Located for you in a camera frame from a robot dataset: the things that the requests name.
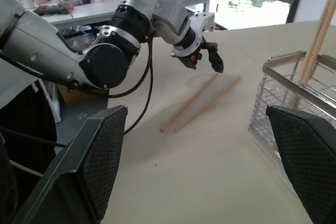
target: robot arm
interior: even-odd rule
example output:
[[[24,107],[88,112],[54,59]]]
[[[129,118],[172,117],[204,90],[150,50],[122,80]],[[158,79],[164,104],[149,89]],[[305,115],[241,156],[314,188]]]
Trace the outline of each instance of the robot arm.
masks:
[[[187,67],[196,68],[202,56],[199,51],[205,48],[215,71],[223,72],[216,44],[209,47],[202,37],[202,30],[214,20],[213,14],[189,19],[178,0],[124,0],[109,25],[83,52],[71,49],[53,25],[24,10],[18,1],[0,3],[6,6],[0,11],[2,55],[69,84],[116,87],[126,77],[141,43],[147,41],[152,30],[173,44],[172,56]]]

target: table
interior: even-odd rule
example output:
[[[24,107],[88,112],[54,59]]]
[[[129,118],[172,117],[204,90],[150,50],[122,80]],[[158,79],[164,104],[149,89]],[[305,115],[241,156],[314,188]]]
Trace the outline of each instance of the table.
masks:
[[[275,164],[252,141],[248,124],[261,67],[270,56],[307,50],[317,23],[293,23],[204,33],[219,44],[225,73],[213,89],[237,75],[242,81],[179,133],[159,126],[200,88],[213,71],[207,54],[198,70],[170,57],[171,46],[154,39],[154,88],[140,124],[124,137],[119,172],[102,224],[257,223],[310,224],[298,197],[282,182]],[[322,52],[336,56],[336,27]],[[111,94],[132,87],[141,76],[148,50],[141,53],[125,82]],[[143,110],[149,78],[133,94],[110,99],[126,104],[126,129]]]
[[[122,1],[123,0],[103,0],[101,3],[76,6],[72,15],[78,26],[108,21]],[[181,2],[185,6],[204,4],[204,11],[209,12],[210,0],[181,0]],[[46,5],[55,5],[56,3],[57,0],[53,0],[46,3]],[[43,18],[58,29],[74,26],[74,21],[70,14],[48,15],[43,16]]]

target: wooden stick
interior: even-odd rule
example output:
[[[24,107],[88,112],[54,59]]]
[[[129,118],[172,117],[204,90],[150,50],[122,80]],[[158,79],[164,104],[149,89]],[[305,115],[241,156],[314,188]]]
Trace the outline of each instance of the wooden stick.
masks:
[[[170,120],[163,126],[161,126],[160,130],[161,132],[165,132],[192,104],[193,101],[196,100],[197,97],[199,97],[204,90],[209,87],[209,85],[216,79],[218,74],[214,74],[204,85],[201,87],[200,90],[198,90],[192,97],[189,98],[188,101],[180,108],[171,118]]]
[[[307,83],[312,75],[315,61],[319,55],[324,38],[326,37],[328,28],[330,26],[331,19],[335,12],[336,0],[327,0],[321,18],[318,24],[317,31],[314,35],[314,39],[310,45],[309,50],[303,60],[303,65],[300,71],[297,85]],[[290,107],[294,107],[298,101],[298,96],[295,94],[289,102]]]
[[[192,119],[197,117],[199,114],[204,112],[210,105],[215,103],[219,98],[225,95],[228,91],[230,91],[238,82],[240,81],[240,77],[237,77],[229,86],[226,86],[222,91],[220,91],[217,95],[212,97],[207,103],[205,103],[199,110],[197,110],[194,114],[192,114],[187,120],[185,120],[178,128],[174,130],[174,132],[178,132],[183,129]]]

